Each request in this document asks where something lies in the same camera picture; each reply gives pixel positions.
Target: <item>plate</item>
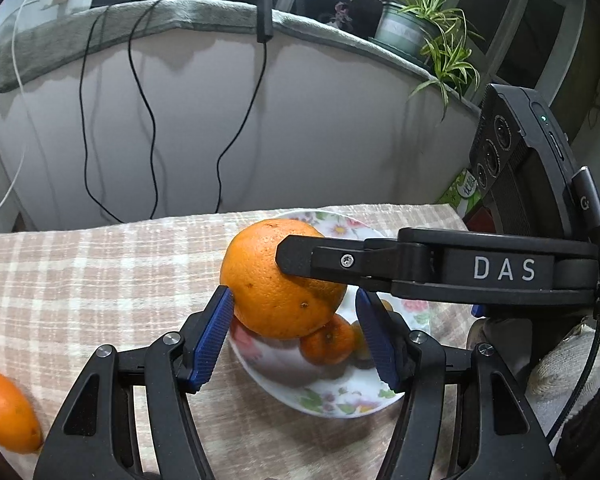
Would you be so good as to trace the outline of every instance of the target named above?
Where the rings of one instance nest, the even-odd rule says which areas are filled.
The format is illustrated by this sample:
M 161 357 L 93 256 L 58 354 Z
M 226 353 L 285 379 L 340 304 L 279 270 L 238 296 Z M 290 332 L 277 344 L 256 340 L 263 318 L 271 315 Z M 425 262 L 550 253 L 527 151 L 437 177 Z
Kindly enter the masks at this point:
M 279 215 L 311 224 L 331 238 L 364 240 L 383 238 L 371 227 L 330 211 L 297 210 Z M 410 328 L 429 332 L 427 301 L 388 300 Z M 356 320 L 356 287 L 348 286 L 337 313 L 349 322 Z M 403 394 L 395 394 L 380 380 L 373 362 L 351 356 L 339 365 L 315 366 L 299 351 L 298 339 L 277 340 L 259 336 L 237 319 L 231 324 L 229 344 L 238 361 L 263 390 L 300 412 L 325 418 L 355 418 L 370 415 L 393 404 Z

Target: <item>black cable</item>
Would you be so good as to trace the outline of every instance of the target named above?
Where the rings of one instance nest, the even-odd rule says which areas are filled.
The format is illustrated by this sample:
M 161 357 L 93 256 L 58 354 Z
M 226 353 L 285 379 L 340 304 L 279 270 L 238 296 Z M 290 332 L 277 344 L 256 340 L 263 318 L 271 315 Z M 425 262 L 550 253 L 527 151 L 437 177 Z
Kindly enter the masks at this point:
M 256 96 L 258 95 L 258 90 L 260 89 L 260 84 L 262 83 L 262 78 L 264 77 L 264 71 L 265 71 L 266 67 L 267 67 L 267 44 L 263 43 L 262 44 L 262 69 L 260 70 L 260 77 L 258 78 L 258 82 L 256 83 L 256 88 L 253 91 L 253 95 L 251 96 L 251 101 L 249 102 L 249 107 L 247 108 L 247 113 L 244 115 L 244 119 L 242 120 L 242 124 L 240 125 L 240 128 L 238 128 L 238 132 L 234 135 L 234 138 L 231 139 L 231 142 L 229 142 L 227 144 L 226 148 L 224 150 L 222 150 L 222 153 L 220 153 L 220 155 L 218 156 L 218 160 L 216 160 L 216 175 L 218 176 L 218 203 L 216 203 L 216 210 L 214 211 L 215 213 L 217 213 L 220 210 L 220 203 L 222 202 L 222 179 L 220 178 L 220 161 L 224 157 L 224 154 L 226 152 L 228 152 L 229 149 L 234 145 L 234 142 L 238 139 L 238 137 L 242 133 L 244 125 L 247 123 L 247 119 L 249 119 L 249 114 L 251 113 L 251 108 L 253 107 L 253 103 L 256 100 Z
M 131 33 L 129 34 L 129 39 L 126 42 L 126 53 L 129 57 L 129 66 L 131 67 L 131 72 L 134 75 L 134 79 L 136 80 L 136 85 L 138 86 L 138 91 L 140 92 L 140 97 L 142 97 L 142 101 L 144 102 L 144 106 L 146 110 L 149 112 L 149 117 L 151 117 L 151 126 L 152 126 L 152 135 L 151 135 L 151 150 L 149 152 L 149 165 L 151 166 L 151 178 L 154 181 L 154 193 L 155 193 L 155 201 L 154 201 L 154 209 L 151 211 L 151 215 L 149 216 L 149 220 L 154 219 L 155 210 L 158 209 L 158 181 L 155 177 L 155 167 L 154 167 L 154 151 L 155 151 L 155 137 L 156 137 L 156 127 L 155 127 L 155 116 L 154 111 L 151 110 L 151 106 L 149 101 L 144 95 L 144 90 L 142 90 L 142 84 L 140 83 L 140 78 L 138 77 L 138 73 L 136 72 L 136 66 L 134 65 L 134 59 L 131 56 L 131 40 L 133 39 L 134 33 L 138 25 L 142 21 L 142 19 L 152 10 L 154 10 L 155 6 L 159 4 L 163 0 L 155 0 L 136 20 L 133 28 L 131 29 Z
M 78 85 L 78 100 L 80 101 L 80 119 L 82 121 L 82 140 L 84 142 L 84 188 L 87 190 L 87 194 L 89 195 L 89 197 L 91 198 L 91 200 L 93 200 L 96 204 L 98 204 L 98 206 L 100 206 L 100 208 L 107 213 L 109 216 L 111 216 L 112 218 L 116 219 L 117 222 L 119 223 L 124 223 L 120 218 L 118 218 L 117 216 L 115 216 L 111 211 L 109 211 L 104 204 L 98 200 L 96 197 L 94 197 L 94 195 L 91 193 L 91 190 L 89 189 L 89 183 L 87 180 L 87 166 L 88 166 L 88 161 L 89 161 L 89 147 L 87 145 L 87 133 L 86 133 L 86 128 L 85 128 L 85 124 L 84 124 L 84 102 L 82 100 L 82 83 L 84 81 L 84 69 L 87 65 L 87 55 L 89 53 L 89 44 L 91 43 L 91 38 L 93 37 L 93 31 L 95 30 L 96 24 L 98 23 L 98 20 L 103 17 L 107 11 L 110 9 L 111 6 L 107 7 L 106 9 L 104 9 L 104 12 L 102 12 L 101 14 L 99 14 L 97 16 L 97 18 L 95 20 L 93 20 L 93 23 L 91 24 L 91 28 L 89 30 L 89 35 L 87 37 L 87 45 L 84 48 L 84 55 L 82 56 L 82 69 L 80 70 L 80 84 Z
M 555 419 L 554 424 L 552 425 L 549 433 L 546 434 L 546 441 L 548 444 L 554 439 L 558 430 L 560 430 L 561 425 L 566 420 L 567 416 L 571 413 L 578 397 L 582 393 L 582 390 L 587 383 L 587 379 L 589 379 L 589 375 L 593 370 L 593 365 L 596 361 L 596 356 L 598 355 L 598 350 L 600 349 L 600 314 L 596 317 L 596 332 L 593 336 L 593 342 L 591 343 L 591 350 L 589 350 L 589 355 L 587 357 L 587 361 L 582 369 L 582 373 L 580 374 L 580 378 L 576 383 L 575 388 L 571 392 L 567 403 L 564 405 L 564 408 L 558 415 L 558 418 Z

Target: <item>window frame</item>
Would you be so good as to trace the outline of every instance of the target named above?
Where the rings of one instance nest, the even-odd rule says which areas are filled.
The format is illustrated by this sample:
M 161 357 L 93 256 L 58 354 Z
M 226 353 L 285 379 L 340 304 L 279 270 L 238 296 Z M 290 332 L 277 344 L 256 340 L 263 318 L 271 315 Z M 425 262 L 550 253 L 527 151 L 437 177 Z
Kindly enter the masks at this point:
M 445 7 L 455 7 L 459 1 L 448 0 Z M 554 47 L 536 84 L 536 90 L 549 104 L 558 93 L 571 65 L 580 40 L 586 10 L 586 0 L 552 1 L 564 7 L 564 14 Z M 277 0 L 276 9 L 289 12 L 293 2 L 294 0 Z M 522 22 L 527 4 L 528 0 L 509 0 L 487 52 L 483 52 L 470 38 L 468 39 L 468 46 L 473 51 L 470 60 L 480 73 L 480 86 L 477 89 L 470 87 L 464 97 L 475 104 L 480 104 L 488 83 L 493 80 L 502 81 L 496 74 Z

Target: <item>flower pattern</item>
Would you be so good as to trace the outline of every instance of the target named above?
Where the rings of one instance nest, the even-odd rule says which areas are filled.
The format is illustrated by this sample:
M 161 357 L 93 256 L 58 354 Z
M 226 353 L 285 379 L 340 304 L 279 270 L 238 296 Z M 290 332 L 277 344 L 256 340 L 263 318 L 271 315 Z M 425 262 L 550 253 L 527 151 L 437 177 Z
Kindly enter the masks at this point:
M 353 218 L 347 218 L 347 225 L 352 229 L 356 229 L 358 227 L 365 227 L 365 225 L 362 222 L 354 220 Z
M 407 312 L 424 312 L 429 309 L 429 302 L 423 300 L 401 300 Z
M 395 397 L 391 390 L 380 390 L 378 393 L 379 399 L 371 400 L 362 397 L 360 392 L 352 392 L 358 394 L 357 397 L 347 395 L 347 389 L 340 387 L 337 393 L 326 392 L 318 394 L 311 388 L 305 388 L 304 393 L 299 399 L 299 404 L 305 409 L 321 414 L 330 414 L 339 412 L 344 415 L 359 415 L 375 410 L 383 404 L 382 400 Z
M 348 231 L 349 231 L 349 228 L 347 228 L 347 226 L 342 225 L 342 224 L 336 224 L 331 228 L 331 233 L 334 236 L 338 236 L 338 237 L 346 236 Z

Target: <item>screw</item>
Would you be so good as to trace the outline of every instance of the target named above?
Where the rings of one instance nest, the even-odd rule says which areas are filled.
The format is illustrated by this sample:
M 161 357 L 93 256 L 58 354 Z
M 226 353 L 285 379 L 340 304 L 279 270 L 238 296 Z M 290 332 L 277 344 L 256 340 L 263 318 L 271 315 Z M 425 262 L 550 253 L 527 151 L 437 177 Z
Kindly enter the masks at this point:
M 162 342 L 165 345 L 175 345 L 180 342 L 180 334 L 177 332 L 169 332 L 162 336 Z
M 343 266 L 345 269 L 349 269 L 349 267 L 353 265 L 354 261 L 355 260 L 353 259 L 353 256 L 351 256 L 350 254 L 344 254 L 343 257 L 341 257 L 340 259 L 340 265 Z
M 480 343 L 478 345 L 478 352 L 480 352 L 482 355 L 489 357 L 490 355 L 495 354 L 495 350 L 493 348 L 493 346 L 491 346 L 489 343 Z
M 96 350 L 96 355 L 98 357 L 108 357 L 111 355 L 111 352 L 113 352 L 113 346 L 102 345 L 102 346 L 99 346 L 98 349 Z
M 422 330 L 412 330 L 409 334 L 409 339 L 411 339 L 417 345 L 424 343 L 427 340 L 427 334 Z

